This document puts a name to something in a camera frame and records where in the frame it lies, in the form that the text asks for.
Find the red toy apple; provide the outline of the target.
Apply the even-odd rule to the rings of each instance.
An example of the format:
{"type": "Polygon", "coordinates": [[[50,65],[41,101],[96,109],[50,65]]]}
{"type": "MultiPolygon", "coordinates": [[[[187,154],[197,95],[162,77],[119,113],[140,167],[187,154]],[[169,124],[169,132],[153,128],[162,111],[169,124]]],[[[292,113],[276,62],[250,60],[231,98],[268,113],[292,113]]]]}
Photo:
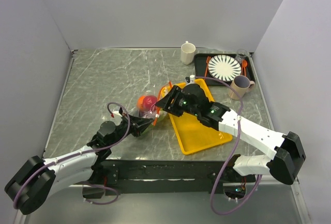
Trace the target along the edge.
{"type": "Polygon", "coordinates": [[[157,97],[154,95],[145,96],[142,101],[142,107],[144,110],[150,110],[157,101],[157,97]]]}

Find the yellow plastic tray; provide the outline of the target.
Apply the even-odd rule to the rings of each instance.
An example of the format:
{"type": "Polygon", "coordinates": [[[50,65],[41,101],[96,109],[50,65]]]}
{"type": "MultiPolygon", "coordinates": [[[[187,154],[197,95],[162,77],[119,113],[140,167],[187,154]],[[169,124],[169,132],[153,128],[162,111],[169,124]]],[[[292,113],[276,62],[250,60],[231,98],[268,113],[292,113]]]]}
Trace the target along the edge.
{"type": "MultiPolygon", "coordinates": [[[[204,90],[208,99],[214,101],[212,94],[203,79],[195,79],[192,83],[198,84],[204,90]]],[[[184,88],[186,85],[192,83],[179,83],[174,86],[184,88]]],[[[202,125],[195,116],[188,113],[183,113],[180,117],[170,113],[169,115],[179,146],[184,155],[190,155],[208,148],[223,145],[232,140],[231,134],[206,127],[202,125]]]]}

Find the orange toy tangerine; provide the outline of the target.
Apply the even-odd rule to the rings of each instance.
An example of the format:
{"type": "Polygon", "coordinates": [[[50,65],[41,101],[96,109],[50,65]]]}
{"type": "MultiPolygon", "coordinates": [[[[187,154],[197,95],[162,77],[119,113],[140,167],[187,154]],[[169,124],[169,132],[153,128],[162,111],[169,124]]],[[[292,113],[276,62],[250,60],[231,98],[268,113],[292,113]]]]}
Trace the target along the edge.
{"type": "Polygon", "coordinates": [[[143,109],[143,100],[144,100],[145,96],[141,96],[138,101],[137,101],[137,108],[138,109],[143,109]]]}

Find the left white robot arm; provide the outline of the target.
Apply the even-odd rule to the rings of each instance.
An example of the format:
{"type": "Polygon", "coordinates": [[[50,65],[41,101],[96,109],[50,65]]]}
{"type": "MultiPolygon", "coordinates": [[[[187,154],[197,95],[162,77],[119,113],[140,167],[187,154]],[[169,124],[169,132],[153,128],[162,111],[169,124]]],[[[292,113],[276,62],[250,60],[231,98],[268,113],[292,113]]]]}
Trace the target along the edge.
{"type": "Polygon", "coordinates": [[[140,136],[154,120],[132,115],[121,116],[116,125],[103,122],[82,148],[59,157],[28,159],[5,186],[5,193],[13,201],[13,207],[24,215],[40,208],[54,193],[75,183],[97,183],[102,179],[101,162],[111,155],[111,147],[128,135],[140,136]]]}

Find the beige mug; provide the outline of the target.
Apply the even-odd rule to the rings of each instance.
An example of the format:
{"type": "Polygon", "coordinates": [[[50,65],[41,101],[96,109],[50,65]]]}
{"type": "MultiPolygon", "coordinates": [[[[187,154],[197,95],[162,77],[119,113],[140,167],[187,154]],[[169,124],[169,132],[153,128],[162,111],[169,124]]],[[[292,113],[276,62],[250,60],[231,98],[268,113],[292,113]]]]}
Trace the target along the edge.
{"type": "Polygon", "coordinates": [[[233,100],[240,100],[247,92],[250,92],[255,87],[255,82],[251,81],[246,76],[240,75],[234,78],[230,87],[234,89],[235,92],[230,89],[228,91],[229,97],[233,100]]]}

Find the white ceramic mug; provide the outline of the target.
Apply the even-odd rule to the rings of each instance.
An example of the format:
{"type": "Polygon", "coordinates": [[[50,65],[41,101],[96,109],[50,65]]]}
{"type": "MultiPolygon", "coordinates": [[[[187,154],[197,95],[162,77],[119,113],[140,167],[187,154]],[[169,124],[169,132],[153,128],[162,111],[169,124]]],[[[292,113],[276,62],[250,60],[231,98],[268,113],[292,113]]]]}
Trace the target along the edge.
{"type": "Polygon", "coordinates": [[[196,47],[194,44],[186,41],[182,44],[180,48],[180,60],[184,65],[189,65],[192,63],[194,55],[196,52],[196,47]]]}

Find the black base beam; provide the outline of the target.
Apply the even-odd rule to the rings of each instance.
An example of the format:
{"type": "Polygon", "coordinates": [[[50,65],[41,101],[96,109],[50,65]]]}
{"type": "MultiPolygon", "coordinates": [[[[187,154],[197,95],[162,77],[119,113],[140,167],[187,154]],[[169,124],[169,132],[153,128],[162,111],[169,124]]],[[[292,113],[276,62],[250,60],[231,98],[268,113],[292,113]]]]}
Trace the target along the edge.
{"type": "Polygon", "coordinates": [[[120,193],[211,192],[222,161],[108,159],[93,166],[90,184],[120,193]]]}

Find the orange plastic spoon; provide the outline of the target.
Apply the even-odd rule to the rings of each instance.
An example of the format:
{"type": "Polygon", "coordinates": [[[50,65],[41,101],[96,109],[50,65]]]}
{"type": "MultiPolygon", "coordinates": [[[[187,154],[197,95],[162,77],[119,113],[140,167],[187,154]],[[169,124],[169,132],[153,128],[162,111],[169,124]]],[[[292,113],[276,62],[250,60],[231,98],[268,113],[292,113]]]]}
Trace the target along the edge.
{"type": "Polygon", "coordinates": [[[244,59],[243,61],[242,61],[242,75],[244,75],[245,77],[246,77],[246,68],[247,68],[247,65],[248,65],[248,63],[247,63],[247,61],[244,59]]]}

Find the striped white plate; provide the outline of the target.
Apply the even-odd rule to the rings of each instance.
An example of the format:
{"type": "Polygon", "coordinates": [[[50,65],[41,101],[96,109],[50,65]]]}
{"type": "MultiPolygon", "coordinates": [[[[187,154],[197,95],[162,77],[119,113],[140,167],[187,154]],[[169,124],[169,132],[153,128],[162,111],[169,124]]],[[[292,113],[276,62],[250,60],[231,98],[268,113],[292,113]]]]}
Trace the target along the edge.
{"type": "Polygon", "coordinates": [[[213,78],[230,82],[241,75],[242,69],[236,59],[228,55],[215,55],[208,62],[208,72],[213,78]]]}

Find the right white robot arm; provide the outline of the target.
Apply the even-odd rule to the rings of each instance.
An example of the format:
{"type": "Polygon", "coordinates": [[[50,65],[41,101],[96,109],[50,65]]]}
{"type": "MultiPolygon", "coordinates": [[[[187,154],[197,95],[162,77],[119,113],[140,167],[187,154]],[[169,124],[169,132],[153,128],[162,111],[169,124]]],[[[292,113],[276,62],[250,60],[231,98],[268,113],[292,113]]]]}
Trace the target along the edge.
{"type": "Polygon", "coordinates": [[[264,128],[236,113],[229,107],[210,101],[196,83],[184,88],[174,86],[156,106],[175,115],[194,115],[204,126],[240,138],[262,155],[231,157],[227,178],[238,182],[246,175],[271,175],[277,181],[292,185],[306,159],[300,137],[264,128]]]}

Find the clear glass cup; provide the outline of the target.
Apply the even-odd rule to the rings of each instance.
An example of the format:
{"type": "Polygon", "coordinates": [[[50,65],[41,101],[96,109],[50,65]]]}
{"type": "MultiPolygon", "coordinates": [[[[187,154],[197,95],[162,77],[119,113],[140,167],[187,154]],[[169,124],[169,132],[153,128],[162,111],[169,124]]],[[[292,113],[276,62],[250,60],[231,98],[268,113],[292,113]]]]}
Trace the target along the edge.
{"type": "Polygon", "coordinates": [[[248,52],[244,49],[238,49],[236,52],[235,59],[241,64],[243,60],[248,56],[248,52]]]}

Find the green toy starfruit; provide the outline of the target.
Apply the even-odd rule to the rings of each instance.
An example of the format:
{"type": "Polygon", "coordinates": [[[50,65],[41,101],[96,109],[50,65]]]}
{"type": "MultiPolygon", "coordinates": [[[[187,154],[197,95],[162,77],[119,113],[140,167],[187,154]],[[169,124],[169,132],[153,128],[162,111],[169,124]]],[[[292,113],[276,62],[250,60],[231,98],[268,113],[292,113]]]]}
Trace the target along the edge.
{"type": "Polygon", "coordinates": [[[160,110],[160,112],[157,112],[157,111],[155,111],[155,112],[153,112],[153,113],[149,113],[149,112],[148,112],[148,115],[146,115],[146,117],[148,117],[148,118],[152,118],[153,121],[152,121],[152,123],[147,127],[147,129],[144,131],[144,133],[146,133],[146,132],[152,130],[155,126],[158,125],[158,123],[160,123],[161,121],[163,121],[167,115],[168,115],[167,112],[162,111],[162,110],[160,110]]]}

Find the clear zip top bag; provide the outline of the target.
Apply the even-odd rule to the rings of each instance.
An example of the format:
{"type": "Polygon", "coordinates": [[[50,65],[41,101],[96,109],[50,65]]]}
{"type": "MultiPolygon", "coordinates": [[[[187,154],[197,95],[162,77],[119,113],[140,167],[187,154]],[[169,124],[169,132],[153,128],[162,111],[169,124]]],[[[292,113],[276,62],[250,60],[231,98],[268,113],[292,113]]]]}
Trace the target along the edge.
{"type": "MultiPolygon", "coordinates": [[[[164,86],[162,86],[158,91],[156,91],[154,88],[152,89],[152,90],[146,90],[146,91],[144,91],[140,96],[139,96],[139,98],[141,97],[141,96],[148,96],[148,95],[154,95],[154,96],[156,96],[157,97],[157,100],[160,100],[160,99],[162,99],[163,98],[163,96],[162,96],[162,94],[167,94],[169,91],[170,91],[170,89],[172,88],[172,83],[171,83],[171,81],[169,81],[166,85],[164,85],[164,86]]],[[[139,117],[138,116],[138,111],[139,111],[140,109],[138,109],[137,108],[137,104],[136,104],[136,110],[134,111],[134,116],[137,116],[137,117],[139,117]]],[[[157,111],[157,112],[160,112],[160,108],[158,108],[158,107],[156,107],[155,105],[150,109],[150,110],[144,110],[144,109],[141,109],[140,111],[145,111],[146,113],[147,113],[147,115],[148,115],[148,112],[149,113],[153,113],[153,112],[155,112],[155,111],[157,111]]]]}

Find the orange plastic fork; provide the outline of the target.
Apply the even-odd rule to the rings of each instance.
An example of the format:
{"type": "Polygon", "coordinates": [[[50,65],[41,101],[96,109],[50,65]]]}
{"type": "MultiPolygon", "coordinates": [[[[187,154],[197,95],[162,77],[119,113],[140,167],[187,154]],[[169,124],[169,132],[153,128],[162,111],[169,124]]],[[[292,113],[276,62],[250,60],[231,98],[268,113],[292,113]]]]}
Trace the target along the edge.
{"type": "Polygon", "coordinates": [[[205,67],[204,77],[207,77],[207,74],[208,74],[208,64],[209,64],[210,59],[211,59],[210,56],[208,56],[206,58],[206,67],[205,67]]]}

